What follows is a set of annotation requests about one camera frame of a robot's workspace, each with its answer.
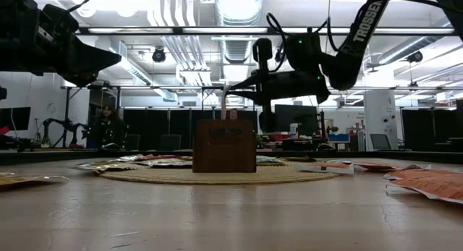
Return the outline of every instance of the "table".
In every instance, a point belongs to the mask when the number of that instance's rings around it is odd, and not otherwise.
[[[349,151],[349,141],[328,141],[328,144],[334,144],[334,148],[339,150],[339,145],[344,144],[345,150]]]
[[[84,162],[0,166],[0,172],[70,178],[67,184],[0,192],[0,250],[451,251],[463,246],[462,206],[415,193],[386,194],[379,173],[358,170],[354,176],[294,184],[181,186],[120,182],[67,168]],[[433,168],[463,171],[455,165]]]

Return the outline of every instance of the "ceiling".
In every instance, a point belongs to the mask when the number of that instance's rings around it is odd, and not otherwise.
[[[57,6],[69,8],[75,4],[73,0],[36,0],[39,7],[44,4],[52,3]],[[334,27],[349,27],[355,18],[358,9],[366,0],[263,0],[260,11],[258,25],[268,26],[265,15],[269,12],[274,14],[282,26],[319,26],[328,16],[328,8],[331,16],[331,25]],[[175,0],[171,0],[171,15],[174,17]],[[82,26],[91,27],[114,27],[114,26],[150,26],[147,19],[147,10],[150,9],[152,0],[99,0],[96,13],[91,17],[82,17],[74,13],[75,18]],[[186,1],[183,0],[183,16],[186,19]],[[133,16],[122,17],[116,9],[119,8],[137,8]],[[217,14],[214,0],[194,0],[194,19],[199,26],[217,25]],[[391,1],[388,9],[381,18],[380,27],[430,27],[439,19],[445,17],[441,9],[424,4],[412,3],[407,1]],[[221,54],[221,42],[214,41],[214,36],[201,35],[199,37],[207,67],[211,71],[211,80],[218,82],[224,80],[224,71],[226,81],[237,82],[249,76],[250,72],[257,67],[253,67],[253,61],[246,62],[246,65],[232,65],[224,67],[224,59]],[[278,36],[269,37],[273,44],[273,50],[276,50],[280,44],[281,38]],[[366,56],[384,53],[411,37],[404,36],[373,36],[370,41],[369,51]],[[123,42],[128,48],[128,58],[135,63],[142,71],[147,73],[150,78],[158,85],[179,85],[176,78],[177,63],[171,56],[170,51],[165,48],[166,61],[155,63],[152,59],[152,53],[156,46],[164,46],[160,36],[111,36],[111,44]],[[326,42],[325,37],[320,37],[321,47],[327,53],[332,54],[332,48]],[[339,46],[345,39],[343,36],[334,37],[335,43]],[[394,79],[397,85],[407,85],[410,79],[416,80],[420,77],[432,77],[431,75],[461,63],[463,51],[458,49],[462,44],[458,37],[442,38],[439,41],[421,49],[424,59],[420,63],[396,61],[388,65],[388,68],[394,70]],[[452,53],[438,57],[448,51]],[[276,66],[275,61],[269,61],[269,68]],[[455,67],[454,71],[439,78],[429,80],[425,86],[436,86],[445,84],[455,84],[456,81],[463,78],[463,68]],[[280,71],[289,71],[292,68],[285,63]],[[132,76],[120,66],[113,66],[103,71],[100,78],[110,80],[113,84],[134,85]],[[420,94],[435,94],[433,91]]]

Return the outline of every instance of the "wall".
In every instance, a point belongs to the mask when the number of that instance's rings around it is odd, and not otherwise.
[[[63,79],[59,75],[44,74],[40,77],[28,72],[0,72],[0,85],[8,90],[7,99],[0,101],[0,108],[31,108],[29,130],[18,131],[18,137],[33,139],[37,132],[35,120],[40,126],[47,118],[64,119],[66,91],[61,89]],[[89,92],[82,90],[71,100],[69,118],[72,121],[86,123]],[[51,124],[51,141],[56,142],[62,132],[63,129],[58,124]],[[40,134],[43,135],[43,128],[40,129]],[[13,131],[8,135],[15,136]],[[70,142],[71,133],[68,133],[67,138],[67,142]]]

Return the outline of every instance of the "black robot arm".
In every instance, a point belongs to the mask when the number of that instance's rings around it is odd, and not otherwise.
[[[73,139],[72,141],[74,141],[76,135],[76,131],[77,131],[77,128],[78,126],[76,126],[75,124],[73,124],[71,122],[71,120],[58,120],[58,119],[55,119],[55,118],[48,118],[47,120],[43,121],[43,141],[44,142],[48,142],[50,140],[50,138],[48,137],[48,131],[50,130],[50,124],[54,122],[54,123],[57,123],[57,124],[60,124],[61,126],[63,126],[63,128],[65,128],[66,131],[70,131],[70,132],[73,132]]]
[[[84,44],[75,35],[79,24],[51,4],[42,10],[33,0],[0,0],[0,71],[58,73],[79,87],[121,56]]]
[[[331,87],[348,90],[357,81],[363,56],[389,0],[367,0],[351,26],[349,35],[335,56],[320,55],[323,73],[329,78]],[[463,0],[436,0],[441,6],[463,10]],[[444,9],[454,29],[463,40],[463,17],[461,13]]]
[[[313,32],[307,29],[307,33],[289,35],[285,38],[286,33],[283,33],[281,27],[277,28],[279,24],[276,22],[277,27],[273,25],[272,27],[282,34],[284,51],[294,71],[269,71],[267,60],[272,57],[272,46],[269,39],[261,38],[253,46],[254,60],[259,63],[259,69],[255,70],[245,81],[230,87],[226,93],[249,98],[261,105],[263,107],[263,116],[260,116],[261,129],[272,132],[275,128],[275,117],[271,112],[271,100],[316,95],[317,102],[322,103],[330,95],[324,76],[328,77],[331,87],[337,90],[352,88],[357,81],[368,42],[375,32],[388,1],[368,0],[360,8],[346,40],[339,50],[335,48],[338,51],[335,56],[322,52],[318,31]],[[463,0],[436,1],[440,6],[445,7],[444,12],[463,40]],[[255,91],[246,90],[253,85],[255,85]]]

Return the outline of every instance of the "fluorescent light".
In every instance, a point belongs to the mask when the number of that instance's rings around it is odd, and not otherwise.
[[[267,33],[266,27],[186,27],[184,33]]]
[[[151,87],[149,86],[124,86],[124,87],[121,87],[122,90],[150,90]]]
[[[452,34],[455,31],[453,28],[449,27],[411,27],[411,28],[406,28],[406,27],[378,27],[376,28],[375,34],[407,34],[407,35],[413,35],[413,34],[423,34],[423,35],[428,35],[428,34]]]
[[[94,34],[131,34],[131,33],[156,33],[156,34],[172,34],[174,31],[170,27],[125,27],[125,28],[114,28],[114,27],[90,27],[88,29]]]
[[[258,38],[253,37],[212,37],[212,41],[256,41]]]
[[[170,85],[153,86],[153,89],[156,89],[156,88],[171,89],[171,90],[201,90],[203,89],[200,86],[170,86]]]
[[[283,27],[285,33],[289,34],[298,34],[306,33],[306,27]],[[442,28],[442,27],[377,27],[375,30],[376,35],[450,35],[455,30],[453,28]],[[322,28],[319,32],[320,34],[327,34],[328,29],[326,27]],[[348,27],[332,27],[331,33],[333,34],[344,34],[347,35],[350,33],[350,28]]]

